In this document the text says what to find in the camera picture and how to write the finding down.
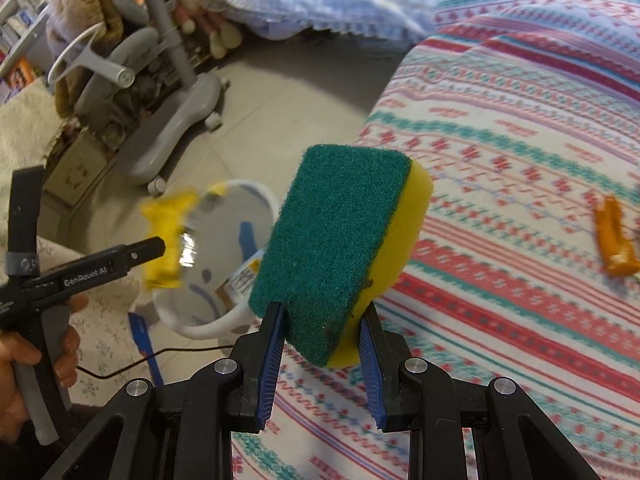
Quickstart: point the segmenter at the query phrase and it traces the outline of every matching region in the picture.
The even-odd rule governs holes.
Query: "plush doll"
[[[193,34],[199,26],[209,37],[211,55],[222,59],[226,53],[240,46],[242,34],[231,22],[216,12],[210,12],[200,5],[200,0],[177,0],[174,19],[185,34]]]

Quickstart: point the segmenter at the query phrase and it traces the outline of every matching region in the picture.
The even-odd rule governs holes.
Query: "striped blanket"
[[[603,275],[591,207],[613,192],[640,225],[640,0],[448,0],[435,19],[356,142],[435,179],[378,311],[453,377],[512,377],[603,479],[638,479],[640,285]],[[401,480],[408,436],[375,429],[359,368],[286,347],[267,429],[234,453],[238,479]]]

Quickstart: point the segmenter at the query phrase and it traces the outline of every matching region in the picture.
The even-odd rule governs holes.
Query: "sponge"
[[[286,337],[317,366],[358,362],[358,324],[398,278],[433,186],[400,152],[319,144],[303,156],[251,293],[282,303]]]

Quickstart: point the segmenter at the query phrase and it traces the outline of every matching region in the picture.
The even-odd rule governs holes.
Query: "hand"
[[[67,304],[72,312],[79,312],[89,302],[84,294],[69,298]],[[65,388],[78,380],[78,348],[80,336],[70,326],[62,339],[64,354],[54,364],[53,369]],[[16,332],[0,334],[0,440],[14,444],[20,436],[22,425],[29,420],[22,396],[15,386],[14,370],[11,362],[35,365],[42,357],[41,352]]]

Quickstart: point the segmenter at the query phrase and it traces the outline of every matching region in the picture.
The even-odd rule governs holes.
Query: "yellow object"
[[[254,272],[254,274],[258,274],[260,271],[260,264],[262,263],[261,259],[256,258],[249,264],[249,268]]]
[[[631,240],[622,234],[622,209],[616,197],[607,196],[593,210],[596,240],[607,274],[611,277],[631,276],[640,270],[640,262]]]
[[[342,330],[328,367],[345,368],[357,364],[360,318],[374,298],[391,287],[406,265],[420,235],[424,214],[429,207],[433,183],[429,173],[415,160],[400,194],[398,207],[386,228],[382,245],[367,275],[371,286],[360,291],[350,318]]]
[[[143,266],[145,286],[152,288],[177,288],[180,281],[180,235],[184,231],[184,218],[200,201],[193,191],[185,191],[143,204],[142,214],[151,224],[150,237],[164,240],[164,256]]]
[[[216,195],[226,196],[229,192],[228,182],[219,182],[209,188],[209,193],[215,193]]]

